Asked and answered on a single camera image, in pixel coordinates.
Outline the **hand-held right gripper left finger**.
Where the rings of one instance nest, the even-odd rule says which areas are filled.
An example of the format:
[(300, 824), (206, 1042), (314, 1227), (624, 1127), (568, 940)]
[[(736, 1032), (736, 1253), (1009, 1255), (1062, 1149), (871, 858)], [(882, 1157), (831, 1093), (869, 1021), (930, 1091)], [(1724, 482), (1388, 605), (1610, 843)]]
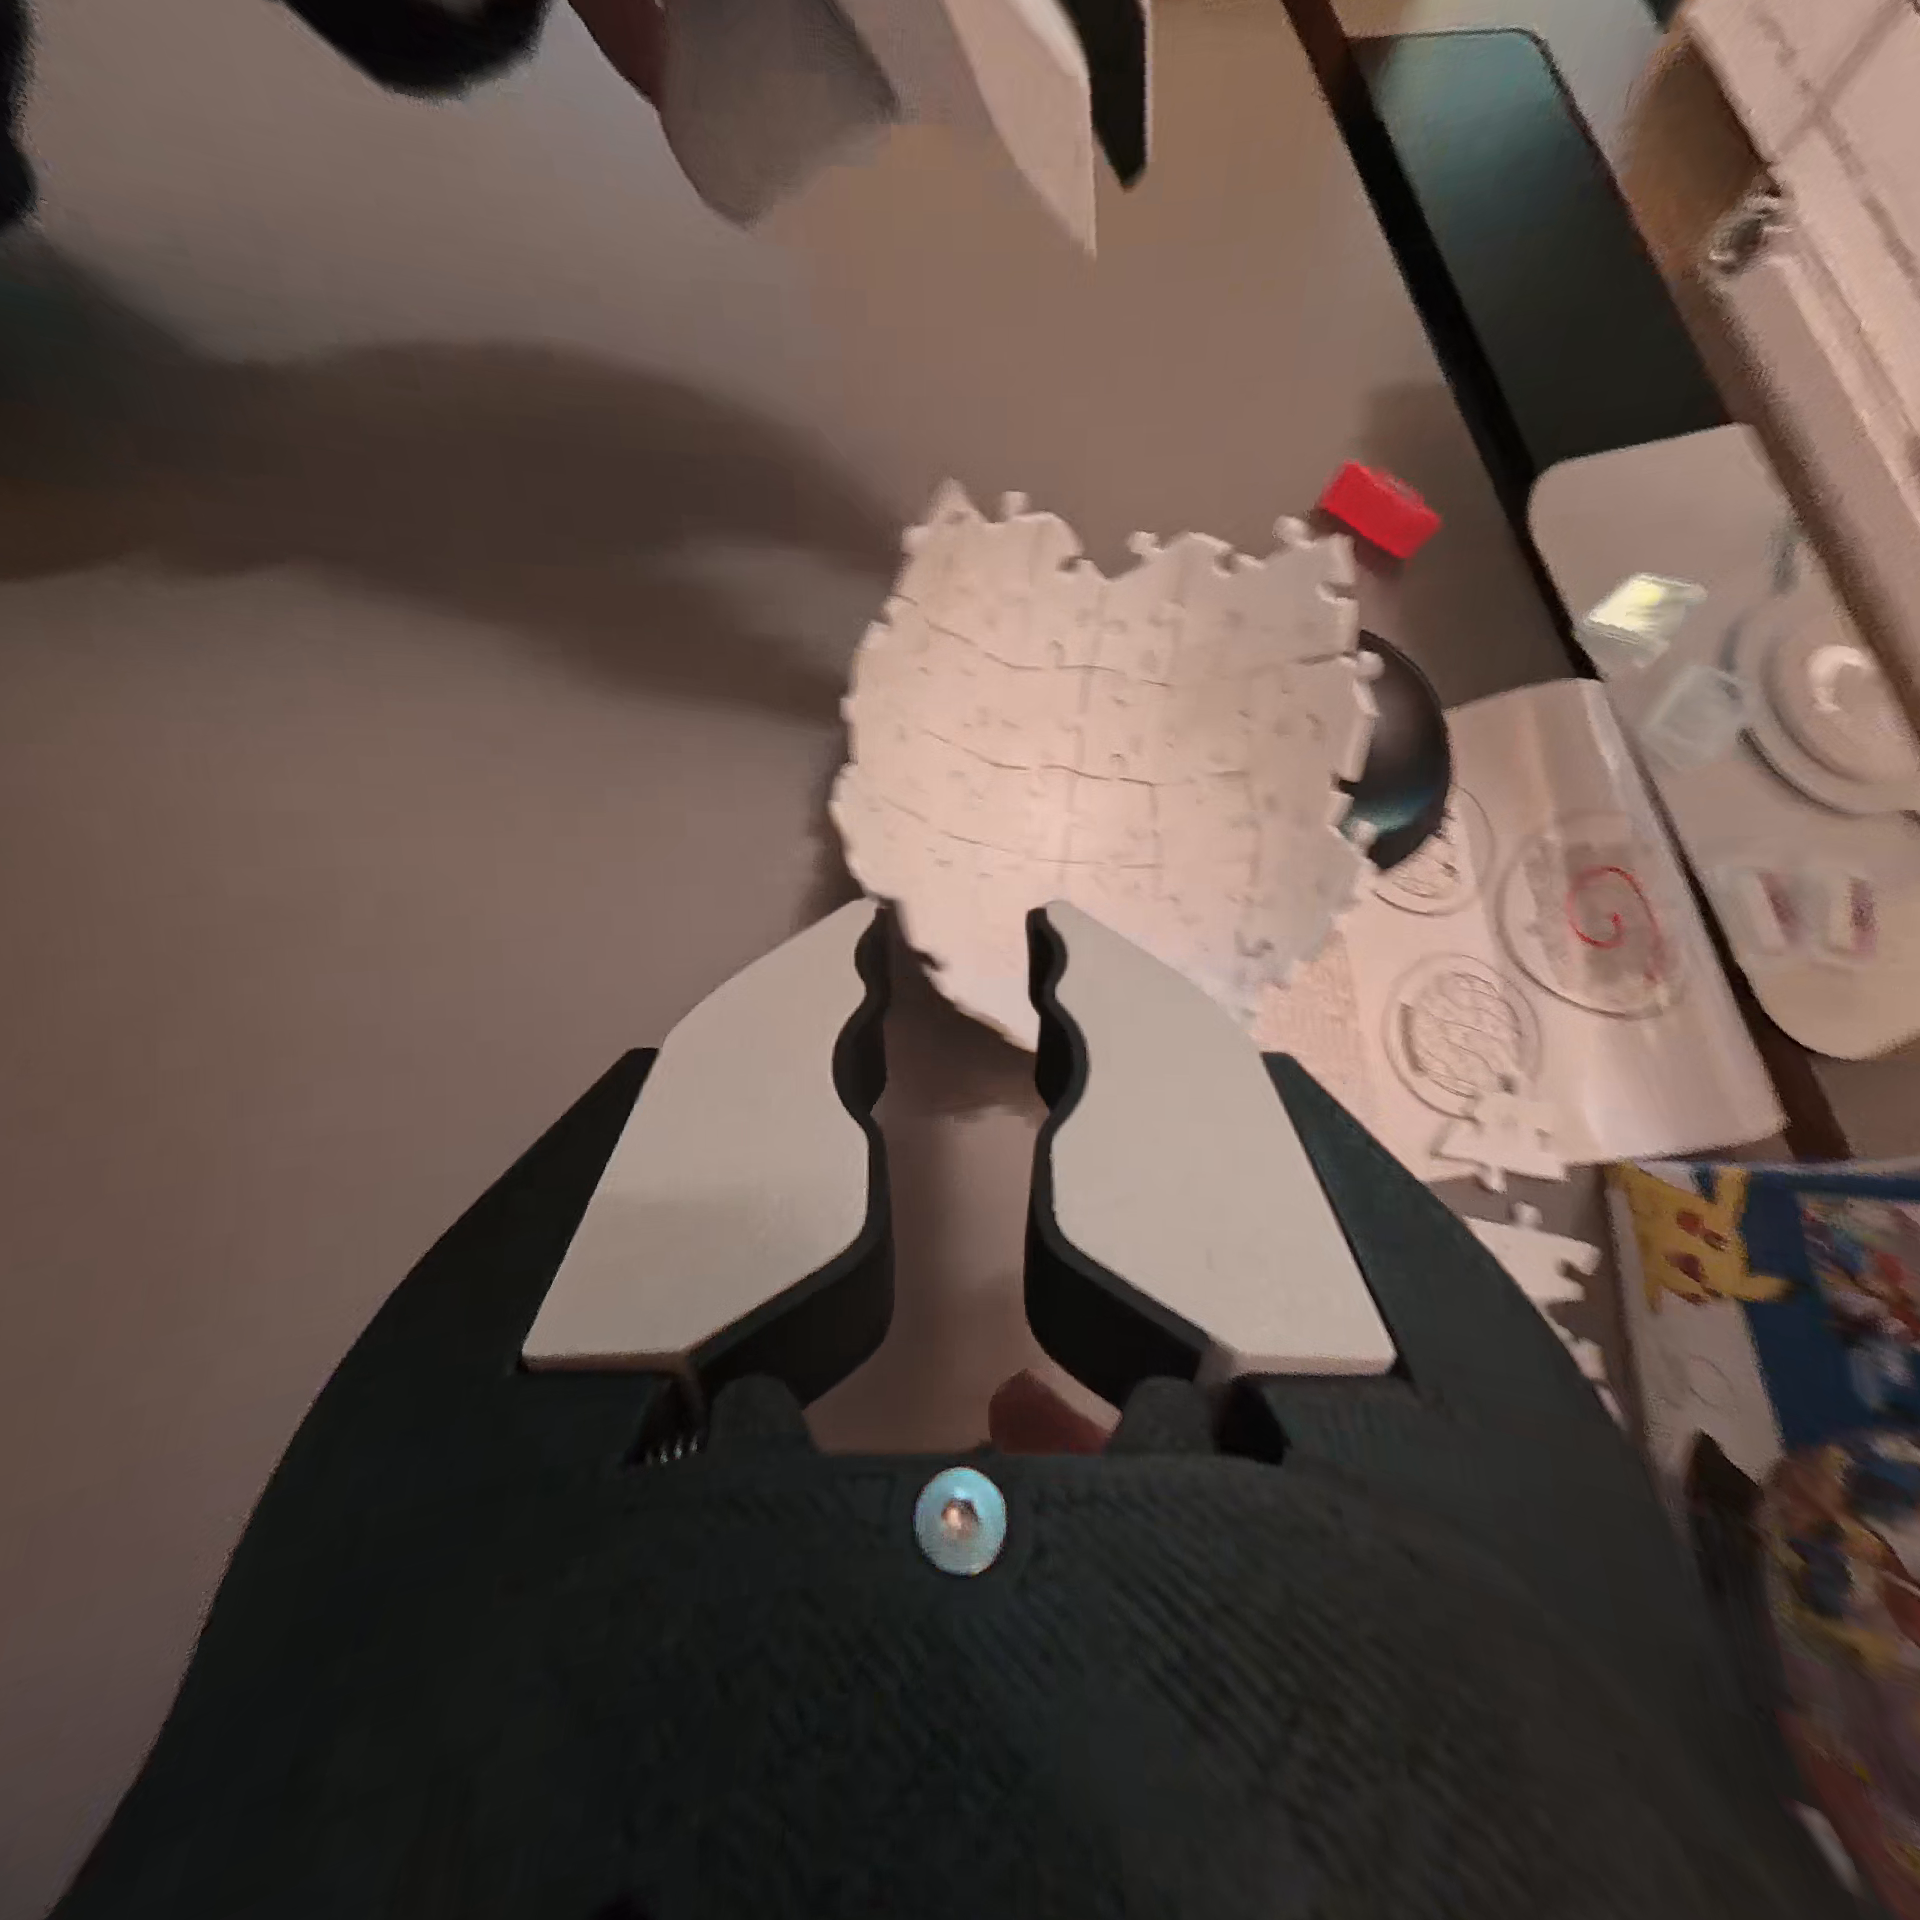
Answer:
[(532, 1373), (647, 1373), (704, 1407), (765, 1376), (808, 1407), (887, 1336), (876, 1123), (888, 919), (869, 899), (697, 1000), (647, 1062), (521, 1341)]

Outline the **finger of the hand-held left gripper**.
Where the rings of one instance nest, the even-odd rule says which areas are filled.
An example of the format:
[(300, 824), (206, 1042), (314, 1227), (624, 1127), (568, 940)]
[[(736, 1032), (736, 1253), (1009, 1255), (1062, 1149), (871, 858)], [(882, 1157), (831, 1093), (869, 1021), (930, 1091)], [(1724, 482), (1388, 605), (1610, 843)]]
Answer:
[(1145, 3), (936, 3), (961, 79), (1026, 189), (1097, 252), (1097, 179), (1146, 167)]
[(894, 122), (896, 94), (833, 3), (663, 7), (663, 135), (730, 227), (753, 227)]

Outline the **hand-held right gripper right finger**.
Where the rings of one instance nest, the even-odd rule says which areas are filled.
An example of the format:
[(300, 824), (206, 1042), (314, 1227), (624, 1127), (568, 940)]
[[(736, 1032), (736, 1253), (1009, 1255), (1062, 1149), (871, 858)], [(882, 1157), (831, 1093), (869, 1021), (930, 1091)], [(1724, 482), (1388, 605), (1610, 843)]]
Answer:
[(1398, 1352), (1254, 1042), (1064, 901), (1026, 914), (1045, 1101), (1023, 1317), (1110, 1405), (1172, 1378), (1381, 1378)]

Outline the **puzzle pieces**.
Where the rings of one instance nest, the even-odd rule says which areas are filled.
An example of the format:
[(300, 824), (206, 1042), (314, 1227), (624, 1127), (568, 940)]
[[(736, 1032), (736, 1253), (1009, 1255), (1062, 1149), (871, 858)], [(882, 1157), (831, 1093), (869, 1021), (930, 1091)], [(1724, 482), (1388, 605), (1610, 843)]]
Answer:
[(1599, 1250), (1583, 1239), (1548, 1230), (1528, 1200), (1508, 1194), (1512, 1179), (1558, 1183), (1567, 1175), (1567, 1163), (1553, 1149), (1544, 1107), (1522, 1095), (1518, 1082), (1505, 1077), (1446, 1123), (1430, 1157), (1441, 1172), (1469, 1172), (1480, 1188), (1505, 1200), (1501, 1215), (1466, 1219), (1469, 1231), (1548, 1319), (1615, 1426), (1624, 1426), (1601, 1346), (1561, 1317), (1561, 1310), (1586, 1303), (1586, 1283), (1599, 1271)]

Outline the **partly built puzzle ball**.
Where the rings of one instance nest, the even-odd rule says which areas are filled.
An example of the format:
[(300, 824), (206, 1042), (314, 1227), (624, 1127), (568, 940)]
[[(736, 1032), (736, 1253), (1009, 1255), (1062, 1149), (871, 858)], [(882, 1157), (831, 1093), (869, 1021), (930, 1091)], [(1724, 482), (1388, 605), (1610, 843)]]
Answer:
[(1066, 518), (943, 482), (840, 701), (850, 878), (936, 994), (1022, 1050), (1031, 910), (1081, 907), (1254, 1031), (1372, 863), (1348, 831), (1381, 676), (1353, 542), (1279, 518), (1258, 555), (1126, 548), (1103, 572)]

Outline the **black round ball stand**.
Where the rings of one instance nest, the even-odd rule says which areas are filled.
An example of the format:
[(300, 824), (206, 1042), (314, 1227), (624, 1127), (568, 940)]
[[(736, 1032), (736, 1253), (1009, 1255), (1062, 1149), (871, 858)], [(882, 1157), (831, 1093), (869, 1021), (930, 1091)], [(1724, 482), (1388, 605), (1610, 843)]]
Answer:
[(1439, 834), (1454, 788), (1446, 711), (1425, 672), (1401, 646), (1359, 630), (1377, 661), (1372, 678), (1376, 722), (1357, 780), (1346, 782), (1343, 834), (1372, 831), (1366, 858), (1377, 876), (1408, 863)]

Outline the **blue puzzle box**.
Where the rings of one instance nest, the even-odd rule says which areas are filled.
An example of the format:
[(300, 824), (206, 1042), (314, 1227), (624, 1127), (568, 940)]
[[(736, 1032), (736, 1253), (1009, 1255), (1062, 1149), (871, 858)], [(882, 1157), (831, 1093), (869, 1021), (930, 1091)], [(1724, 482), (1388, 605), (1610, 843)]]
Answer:
[(1604, 1190), (1642, 1450), (1738, 1682), (1869, 1908), (1916, 1915), (1916, 1162), (1628, 1162)]

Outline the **folded paper instruction leaflet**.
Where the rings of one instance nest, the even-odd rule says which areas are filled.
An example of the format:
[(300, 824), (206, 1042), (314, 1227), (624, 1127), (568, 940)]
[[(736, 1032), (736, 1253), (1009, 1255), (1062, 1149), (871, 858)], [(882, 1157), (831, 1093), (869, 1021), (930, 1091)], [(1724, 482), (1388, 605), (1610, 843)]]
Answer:
[(1446, 715), (1446, 820), (1258, 998), (1293, 1056), (1422, 1181), (1511, 1077), (1567, 1168), (1686, 1158), (1785, 1127), (1640, 768), (1588, 678)]

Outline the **small red plastic block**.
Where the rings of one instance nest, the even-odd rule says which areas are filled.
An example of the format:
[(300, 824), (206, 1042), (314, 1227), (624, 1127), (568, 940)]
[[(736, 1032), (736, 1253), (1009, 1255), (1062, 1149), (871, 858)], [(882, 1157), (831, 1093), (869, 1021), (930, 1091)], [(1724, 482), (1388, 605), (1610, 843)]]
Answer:
[(1415, 560), (1444, 525), (1439, 512), (1413, 485), (1362, 462), (1337, 467), (1314, 507), (1393, 563)]

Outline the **instruction sheet on board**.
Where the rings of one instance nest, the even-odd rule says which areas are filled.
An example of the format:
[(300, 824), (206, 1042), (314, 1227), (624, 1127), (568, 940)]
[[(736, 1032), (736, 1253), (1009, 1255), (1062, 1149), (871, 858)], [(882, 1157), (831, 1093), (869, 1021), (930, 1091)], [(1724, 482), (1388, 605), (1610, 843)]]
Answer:
[(1840, 570), (1829, 530), (1792, 462), (1792, 450), (1766, 419), (1762, 383), (1753, 376), (1734, 333), (1705, 288), (1701, 259), (1719, 220), (1760, 179), (1760, 164), (1706, 67), (1686, 48), (1672, 21), (1676, 12), (1640, 72), (1622, 122), (1620, 180), (1628, 204), (1656, 266), (1679, 295), (1714, 374), (1729, 383), (1738, 415), (1760, 430), (1766, 448), (1781, 459), (1792, 501), (1813, 518), (1822, 555), (1836, 565), (1840, 584), (1885, 643), (1871, 605)]

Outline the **clear acrylic holder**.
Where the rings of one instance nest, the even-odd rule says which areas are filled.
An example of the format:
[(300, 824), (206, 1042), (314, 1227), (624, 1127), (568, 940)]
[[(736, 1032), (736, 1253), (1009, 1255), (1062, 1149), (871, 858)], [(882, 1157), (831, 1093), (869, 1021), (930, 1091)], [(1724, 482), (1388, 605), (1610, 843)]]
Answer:
[(1775, 584), (1717, 607), (1698, 583), (1634, 572), (1580, 630), (1628, 687), (1640, 742), (1672, 770), (1750, 751), (1815, 810), (1850, 820), (1916, 814), (1913, 722), (1825, 592)]

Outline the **white stand base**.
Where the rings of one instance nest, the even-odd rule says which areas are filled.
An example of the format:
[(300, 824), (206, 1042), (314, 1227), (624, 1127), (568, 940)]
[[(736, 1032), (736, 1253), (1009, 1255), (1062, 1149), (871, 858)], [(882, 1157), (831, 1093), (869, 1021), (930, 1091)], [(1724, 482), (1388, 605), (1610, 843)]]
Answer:
[[(1917, 805), (1913, 816), (1842, 819), (1800, 802), (1750, 751), (1672, 770), (1640, 742), (1628, 687), (1580, 630), (1634, 572), (1702, 584), (1717, 607), (1807, 584), (1850, 616), (1760, 440), (1724, 424), (1557, 463), (1528, 495), (1527, 528), (1766, 1018), (1837, 1062), (1916, 1044)], [(1885, 672), (1916, 728), (1903, 685)]]

